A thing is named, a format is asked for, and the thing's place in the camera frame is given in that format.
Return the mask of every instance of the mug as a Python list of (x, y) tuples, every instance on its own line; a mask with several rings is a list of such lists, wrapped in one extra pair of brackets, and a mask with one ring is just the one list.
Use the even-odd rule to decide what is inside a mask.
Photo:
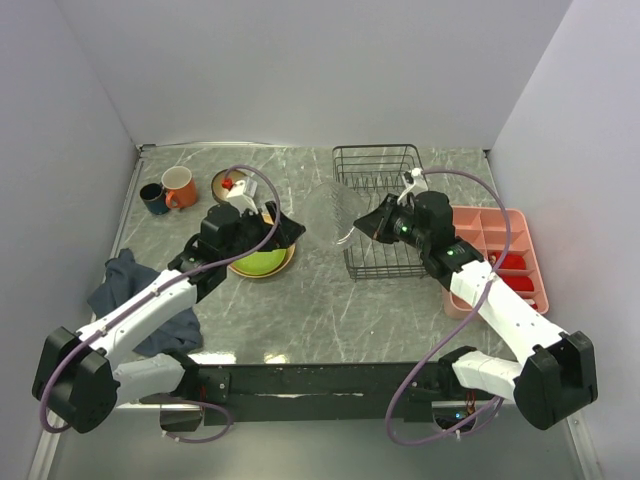
[(154, 215), (162, 215), (169, 211), (166, 202), (166, 192), (159, 183), (149, 183), (140, 189), (140, 198), (145, 207)]
[(196, 183), (187, 167), (171, 167), (164, 172), (162, 185), (167, 190), (166, 204), (169, 208), (190, 207), (198, 200)]

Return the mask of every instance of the orange mug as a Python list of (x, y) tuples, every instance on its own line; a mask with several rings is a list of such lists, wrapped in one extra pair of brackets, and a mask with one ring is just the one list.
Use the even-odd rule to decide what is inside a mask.
[(187, 167), (171, 167), (162, 175), (162, 185), (167, 191), (169, 208), (190, 207), (198, 200), (193, 174)]

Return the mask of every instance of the table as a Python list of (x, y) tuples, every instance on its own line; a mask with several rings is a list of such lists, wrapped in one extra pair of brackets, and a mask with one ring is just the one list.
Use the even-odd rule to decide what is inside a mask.
[[(480, 149), (420, 148), (425, 168), (471, 172), (493, 184)], [(262, 145), (145, 147), (116, 251), (130, 248), (136, 260), (162, 270), (199, 231), (215, 203), (210, 182), (220, 170), (248, 164), (275, 184), (285, 214), (297, 218), (308, 193), (333, 178), (331, 148)], [(151, 215), (138, 197), (140, 187), (159, 182), (171, 166), (184, 165), (196, 180), (193, 207)], [(465, 178), (437, 175), (430, 187), (449, 195), (453, 205), (495, 206), (482, 187)], [(268, 200), (258, 189), (258, 200)], [(420, 359), (459, 322), (443, 312), (439, 284), (429, 278), (361, 280), (349, 278), (344, 258), (317, 248), (305, 237), (292, 263), (263, 280), (229, 271), (227, 280), (195, 307), (204, 347), (202, 363), (398, 362)], [(439, 355), (463, 345), (512, 359), (498, 335), (482, 321), (472, 322)]]

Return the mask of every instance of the green plate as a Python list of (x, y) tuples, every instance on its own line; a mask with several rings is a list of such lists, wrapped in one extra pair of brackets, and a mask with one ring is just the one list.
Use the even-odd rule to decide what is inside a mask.
[(287, 251), (256, 252), (232, 263), (234, 268), (245, 275), (266, 275), (280, 266)]

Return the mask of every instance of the mug handle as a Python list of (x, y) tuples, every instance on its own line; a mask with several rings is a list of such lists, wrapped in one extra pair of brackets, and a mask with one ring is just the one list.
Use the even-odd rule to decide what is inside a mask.
[(178, 202), (177, 198), (175, 199), (175, 203), (174, 203), (173, 197), (175, 196), (175, 194), (176, 194), (176, 192), (174, 192), (173, 190), (170, 191), (167, 194), (167, 198), (165, 199), (165, 203), (167, 204), (167, 207), (169, 207), (169, 208), (181, 208), (180, 202)]

